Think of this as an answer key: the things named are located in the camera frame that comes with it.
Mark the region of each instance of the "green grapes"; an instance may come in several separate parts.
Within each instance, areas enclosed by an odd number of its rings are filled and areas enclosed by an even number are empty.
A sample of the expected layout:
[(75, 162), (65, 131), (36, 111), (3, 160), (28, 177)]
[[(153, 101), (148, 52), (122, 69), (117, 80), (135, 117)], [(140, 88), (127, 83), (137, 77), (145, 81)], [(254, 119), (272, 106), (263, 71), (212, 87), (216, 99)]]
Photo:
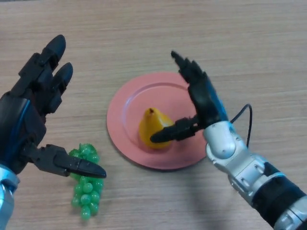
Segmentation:
[[(95, 147), (91, 144), (80, 144), (79, 149), (73, 149), (70, 156), (82, 158), (93, 163), (99, 163), (99, 156)], [(99, 202), (104, 187), (104, 180), (79, 176), (74, 173), (70, 177), (78, 183), (74, 186), (74, 196), (71, 200), (71, 206), (81, 208), (81, 218), (89, 220), (91, 216), (97, 215), (99, 211)]]

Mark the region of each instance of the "yellow pear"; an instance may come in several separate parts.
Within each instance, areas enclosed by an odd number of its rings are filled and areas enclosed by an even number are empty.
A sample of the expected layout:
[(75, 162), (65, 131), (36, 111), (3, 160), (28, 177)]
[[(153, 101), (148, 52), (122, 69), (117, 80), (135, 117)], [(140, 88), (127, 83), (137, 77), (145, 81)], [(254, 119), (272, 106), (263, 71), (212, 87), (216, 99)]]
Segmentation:
[(139, 136), (141, 141), (152, 149), (163, 149), (171, 144), (169, 142), (152, 143), (150, 137), (164, 127), (172, 126), (174, 122), (156, 108), (149, 108), (145, 111), (139, 126)]

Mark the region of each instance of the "table surface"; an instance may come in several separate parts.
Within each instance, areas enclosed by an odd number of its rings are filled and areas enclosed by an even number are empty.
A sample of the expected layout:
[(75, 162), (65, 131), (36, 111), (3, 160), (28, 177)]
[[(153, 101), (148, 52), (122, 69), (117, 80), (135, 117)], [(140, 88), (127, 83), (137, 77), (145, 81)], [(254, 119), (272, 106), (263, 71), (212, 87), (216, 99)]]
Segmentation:
[[(74, 76), (47, 118), (42, 145), (90, 142), (108, 179), (98, 217), (81, 223), (70, 178), (28, 165), (20, 174), (9, 230), (271, 229), (207, 160), (172, 173), (150, 172), (113, 148), (106, 113), (136, 76), (177, 71), (172, 49), (198, 61), (230, 117), (251, 103), (250, 149), (307, 191), (307, 1), (47, 0), (0, 3), (0, 89), (18, 80), (34, 52), (63, 34)], [(247, 135), (248, 113), (236, 122)]]

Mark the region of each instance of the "pink plate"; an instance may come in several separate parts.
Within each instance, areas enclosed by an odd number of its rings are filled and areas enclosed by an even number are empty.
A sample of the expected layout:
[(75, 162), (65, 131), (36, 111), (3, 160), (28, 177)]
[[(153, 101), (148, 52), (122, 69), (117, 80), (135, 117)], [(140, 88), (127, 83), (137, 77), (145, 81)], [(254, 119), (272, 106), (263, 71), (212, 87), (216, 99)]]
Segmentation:
[(173, 121), (196, 114), (188, 85), (178, 73), (146, 74), (126, 83), (112, 99), (107, 112), (107, 129), (118, 150), (133, 162), (151, 169), (176, 170), (206, 157), (201, 131), (164, 150), (144, 147), (138, 128), (146, 109), (155, 107)]

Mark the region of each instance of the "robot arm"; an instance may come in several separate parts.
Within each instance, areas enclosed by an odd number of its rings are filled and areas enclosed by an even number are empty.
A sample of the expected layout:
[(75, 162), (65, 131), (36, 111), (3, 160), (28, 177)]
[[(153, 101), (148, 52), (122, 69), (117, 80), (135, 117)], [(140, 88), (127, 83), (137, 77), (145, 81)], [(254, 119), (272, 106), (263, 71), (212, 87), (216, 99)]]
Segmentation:
[(14, 192), (27, 163), (39, 170), (61, 176), (75, 173), (106, 178), (106, 171), (90, 161), (69, 156), (55, 145), (38, 148), (46, 134), (46, 115), (56, 112), (71, 80), (71, 63), (53, 76), (66, 47), (58, 35), (34, 53), (19, 72), (20, 79), (0, 98), (0, 230), (6, 228), (13, 209)]
[(274, 230), (306, 230), (307, 195), (264, 157), (250, 152), (228, 120), (209, 77), (197, 63), (174, 51), (172, 57), (189, 84), (197, 114), (164, 128), (151, 141), (183, 140), (203, 130), (209, 161), (227, 174), (232, 187)]

